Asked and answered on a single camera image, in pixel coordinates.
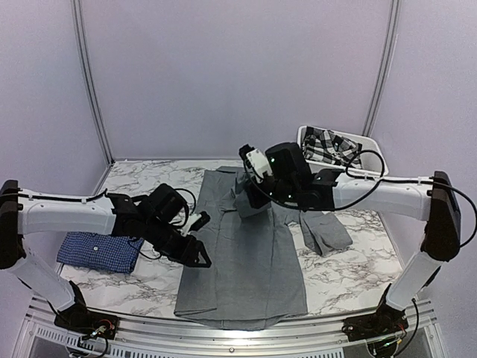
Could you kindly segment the grey long sleeve shirt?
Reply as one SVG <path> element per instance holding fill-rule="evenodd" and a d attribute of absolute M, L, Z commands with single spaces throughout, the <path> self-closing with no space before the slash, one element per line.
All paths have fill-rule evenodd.
<path fill-rule="evenodd" d="M 263 330 L 308 312 L 303 273 L 289 229 L 299 224 L 307 248 L 320 256 L 353 241 L 332 213 L 300 212 L 275 204 L 254 210 L 245 174 L 222 166 L 203 175 L 198 207 L 211 219 L 197 238 L 210 268 L 185 267 L 174 314 L 224 330 Z"/>

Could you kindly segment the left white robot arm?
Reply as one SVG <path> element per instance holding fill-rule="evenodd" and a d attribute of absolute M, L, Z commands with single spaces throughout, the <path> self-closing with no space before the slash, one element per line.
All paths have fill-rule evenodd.
<path fill-rule="evenodd" d="M 209 268 L 212 261 L 205 245 L 193 236 L 209 220 L 206 212 L 190 213 L 180 190 L 166 183 L 136 197 L 108 191 L 61 197 L 22 189 L 16 180 L 7 180 L 1 188 L 1 269 L 64 313 L 77 331 L 86 332 L 95 321 L 80 290 L 26 248 L 24 236 L 68 231 L 129 236 L 149 242 L 172 262 Z"/>

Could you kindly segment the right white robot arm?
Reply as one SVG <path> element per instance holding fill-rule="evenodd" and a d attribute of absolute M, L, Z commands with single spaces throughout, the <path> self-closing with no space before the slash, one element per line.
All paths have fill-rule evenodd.
<path fill-rule="evenodd" d="M 349 169 L 314 173 L 295 142 L 283 142 L 266 151 L 243 145 L 238 155 L 254 208 L 274 202 L 303 212 L 373 210 L 425 222 L 419 249 L 383 295 L 381 308 L 370 316 L 374 333 L 387 333 L 398 322 L 397 311 L 403 311 L 461 249 L 461 212 L 444 172 L 429 178 L 356 175 Z"/>

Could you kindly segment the black white plaid shirt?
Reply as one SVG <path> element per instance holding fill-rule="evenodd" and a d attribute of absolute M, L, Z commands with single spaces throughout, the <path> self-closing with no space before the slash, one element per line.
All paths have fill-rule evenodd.
<path fill-rule="evenodd" d="M 362 168 L 361 158 L 358 155 L 362 150 L 362 144 L 331 130 L 307 126 L 301 140 L 301 148 L 307 160 Z"/>

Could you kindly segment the folded blue checkered shirt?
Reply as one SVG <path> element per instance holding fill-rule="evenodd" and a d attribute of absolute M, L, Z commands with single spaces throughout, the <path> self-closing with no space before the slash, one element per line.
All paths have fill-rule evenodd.
<path fill-rule="evenodd" d="M 143 239 L 97 233 L 68 232 L 57 262 L 96 271 L 130 274 L 136 266 Z"/>

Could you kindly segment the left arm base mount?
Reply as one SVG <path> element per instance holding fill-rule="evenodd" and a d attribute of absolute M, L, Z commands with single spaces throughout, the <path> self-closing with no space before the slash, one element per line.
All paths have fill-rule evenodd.
<path fill-rule="evenodd" d="M 74 304 L 64 311 L 54 313 L 54 325 L 89 337 L 93 337 L 92 334 L 96 332 L 101 338 L 114 339 L 119 318 L 89 309 L 79 287 L 72 281 L 69 284 L 74 292 Z"/>

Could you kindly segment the right aluminium wall post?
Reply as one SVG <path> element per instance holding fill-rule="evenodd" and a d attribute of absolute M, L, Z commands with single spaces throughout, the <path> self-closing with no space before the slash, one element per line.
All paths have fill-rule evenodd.
<path fill-rule="evenodd" d="M 391 71 L 392 61 L 397 44 L 401 7 L 402 2 L 400 0 L 391 1 L 388 25 L 385 32 L 385 41 L 379 63 L 378 75 L 362 131 L 362 134 L 367 137 L 372 136 L 373 129 L 376 125 L 382 96 L 385 91 L 385 84 Z"/>

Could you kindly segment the aluminium wall post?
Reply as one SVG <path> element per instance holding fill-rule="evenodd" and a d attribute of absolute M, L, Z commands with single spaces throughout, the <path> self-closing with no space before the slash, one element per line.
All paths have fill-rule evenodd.
<path fill-rule="evenodd" d="M 367 137 L 372 136 L 373 129 L 376 125 L 382 96 L 385 91 L 385 84 L 391 71 L 392 61 L 397 44 L 401 7 L 402 2 L 400 0 L 391 1 L 388 25 L 385 32 L 385 41 L 379 63 L 378 75 L 362 131 L 362 134 Z"/>
<path fill-rule="evenodd" d="M 86 24 L 83 14 L 83 2 L 71 0 L 72 19 L 75 31 L 75 38 L 78 47 L 80 67 L 83 81 L 86 89 L 86 97 L 92 113 L 92 120 L 98 136 L 99 145 L 104 156 L 105 163 L 108 166 L 114 164 L 113 153 L 110 141 L 107 138 L 106 126 L 104 124 L 100 102 L 96 93 L 95 81 L 92 73 L 91 62 L 89 58 L 89 49 L 86 36 Z"/>

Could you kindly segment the aluminium front frame rail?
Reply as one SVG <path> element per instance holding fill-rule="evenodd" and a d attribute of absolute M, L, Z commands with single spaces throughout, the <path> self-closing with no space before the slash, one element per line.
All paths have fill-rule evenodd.
<path fill-rule="evenodd" d="M 343 333 L 345 314 L 290 318 L 260 331 L 217 330 L 175 318 L 119 313 L 119 326 L 107 346 L 108 357 L 369 357 L 381 338 L 351 342 Z M 100 341 L 79 343 L 79 334 L 54 326 L 42 298 L 31 300 L 13 357 L 35 357 L 35 348 L 53 357 L 71 351 L 99 355 Z"/>

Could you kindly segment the left aluminium wall post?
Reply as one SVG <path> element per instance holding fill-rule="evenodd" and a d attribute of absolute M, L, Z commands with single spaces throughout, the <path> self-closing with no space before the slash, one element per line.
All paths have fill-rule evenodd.
<path fill-rule="evenodd" d="M 105 163 L 108 166 L 114 164 L 113 153 L 110 141 L 107 138 L 106 126 L 104 124 L 100 102 L 96 93 L 95 81 L 92 73 L 91 62 L 89 58 L 89 49 L 86 36 L 86 24 L 83 14 L 83 2 L 71 0 L 72 19 L 75 31 L 75 38 L 78 47 L 80 67 L 83 81 L 86 89 L 86 97 L 92 113 L 92 120 L 98 136 L 99 145 L 104 156 Z"/>

